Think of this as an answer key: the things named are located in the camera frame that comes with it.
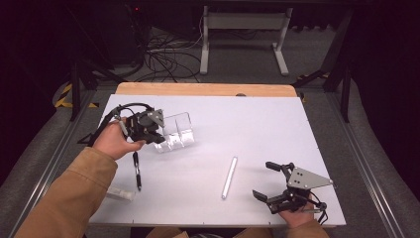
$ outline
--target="hand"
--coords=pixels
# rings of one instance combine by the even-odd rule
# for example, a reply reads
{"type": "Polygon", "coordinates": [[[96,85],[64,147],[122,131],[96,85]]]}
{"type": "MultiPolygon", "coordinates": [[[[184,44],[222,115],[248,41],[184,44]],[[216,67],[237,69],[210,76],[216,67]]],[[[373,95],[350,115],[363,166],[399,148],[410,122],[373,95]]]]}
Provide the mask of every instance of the hand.
{"type": "Polygon", "coordinates": [[[280,211],[278,214],[287,222],[287,226],[292,229],[314,219],[314,213],[304,212],[304,210],[308,209],[314,209],[314,204],[307,202],[303,208],[300,207],[297,211],[291,212],[286,210],[280,211]]]}
{"type": "Polygon", "coordinates": [[[127,142],[119,122],[115,120],[105,127],[92,148],[111,156],[114,160],[118,160],[129,152],[138,151],[145,143],[146,141],[127,142]]]}

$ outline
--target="white marker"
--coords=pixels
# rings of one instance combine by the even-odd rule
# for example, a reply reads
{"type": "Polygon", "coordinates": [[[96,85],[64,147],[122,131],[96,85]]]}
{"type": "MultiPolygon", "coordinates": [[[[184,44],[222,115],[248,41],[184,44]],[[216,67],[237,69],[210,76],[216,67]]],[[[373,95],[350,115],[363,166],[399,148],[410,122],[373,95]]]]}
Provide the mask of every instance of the white marker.
{"type": "Polygon", "coordinates": [[[223,188],[223,193],[222,193],[223,199],[226,199],[226,197],[228,197],[228,190],[229,190],[229,186],[231,185],[232,176],[234,175],[234,170],[235,170],[237,161],[238,161],[238,157],[234,157],[234,159],[232,160],[231,168],[229,169],[229,173],[228,173],[228,178],[226,178],[225,188],[223,188]]]}

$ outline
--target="clear plastic container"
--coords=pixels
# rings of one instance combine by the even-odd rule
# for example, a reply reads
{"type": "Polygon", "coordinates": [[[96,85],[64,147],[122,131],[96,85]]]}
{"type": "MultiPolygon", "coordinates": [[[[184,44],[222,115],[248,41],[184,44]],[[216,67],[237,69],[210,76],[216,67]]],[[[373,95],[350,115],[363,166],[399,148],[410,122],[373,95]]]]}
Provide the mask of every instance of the clear plastic container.
{"type": "Polygon", "coordinates": [[[158,132],[164,136],[165,141],[155,144],[158,152],[169,152],[194,143],[191,120],[187,112],[165,117],[163,121],[164,128],[159,128],[158,132]]]}

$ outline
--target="brown jacket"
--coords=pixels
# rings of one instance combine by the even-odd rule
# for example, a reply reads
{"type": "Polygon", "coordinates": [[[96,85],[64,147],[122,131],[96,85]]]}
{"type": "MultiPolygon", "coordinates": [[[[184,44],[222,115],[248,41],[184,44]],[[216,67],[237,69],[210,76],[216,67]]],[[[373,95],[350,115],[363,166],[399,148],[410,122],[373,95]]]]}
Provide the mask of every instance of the brown jacket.
{"type": "MultiPolygon", "coordinates": [[[[46,195],[30,212],[16,237],[82,237],[90,216],[104,199],[116,171],[117,163],[111,157],[95,149],[85,148],[52,183],[46,195]]],[[[237,237],[270,237],[266,230],[247,229],[237,237]]],[[[188,237],[180,231],[170,233],[169,237],[175,235],[188,237]]],[[[289,230],[287,237],[328,236],[314,220],[289,230]]]]}

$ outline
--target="black pen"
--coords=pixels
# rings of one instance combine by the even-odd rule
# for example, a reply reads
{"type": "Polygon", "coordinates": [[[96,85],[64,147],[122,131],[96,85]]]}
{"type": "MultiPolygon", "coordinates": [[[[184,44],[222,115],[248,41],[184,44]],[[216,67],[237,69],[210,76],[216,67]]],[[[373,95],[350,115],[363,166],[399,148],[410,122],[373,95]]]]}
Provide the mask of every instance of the black pen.
{"type": "Polygon", "coordinates": [[[137,152],[133,154],[134,167],[136,167],[137,189],[142,190],[142,178],[140,177],[139,155],[137,152]]]}

